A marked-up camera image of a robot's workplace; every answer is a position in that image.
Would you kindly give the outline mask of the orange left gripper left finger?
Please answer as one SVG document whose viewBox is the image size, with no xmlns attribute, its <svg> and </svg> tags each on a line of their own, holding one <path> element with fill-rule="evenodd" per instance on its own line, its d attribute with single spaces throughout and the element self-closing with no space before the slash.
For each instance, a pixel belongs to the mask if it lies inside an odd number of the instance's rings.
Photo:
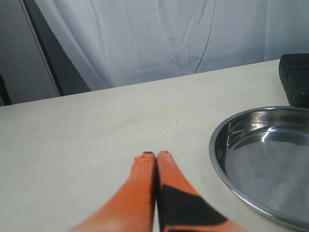
<svg viewBox="0 0 309 232">
<path fill-rule="evenodd" d="M 130 175 L 98 211 L 71 232 L 151 232 L 155 211 L 156 157 L 144 152 L 134 159 Z"/>
</svg>

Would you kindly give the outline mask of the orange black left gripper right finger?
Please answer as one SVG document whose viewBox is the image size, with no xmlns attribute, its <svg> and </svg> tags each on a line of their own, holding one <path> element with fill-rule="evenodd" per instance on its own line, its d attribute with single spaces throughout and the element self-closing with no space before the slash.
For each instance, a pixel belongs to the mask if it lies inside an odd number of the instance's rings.
<svg viewBox="0 0 309 232">
<path fill-rule="evenodd" d="M 172 155 L 157 155 L 157 207 L 161 232 L 245 232 L 210 206 L 182 174 Z"/>
</svg>

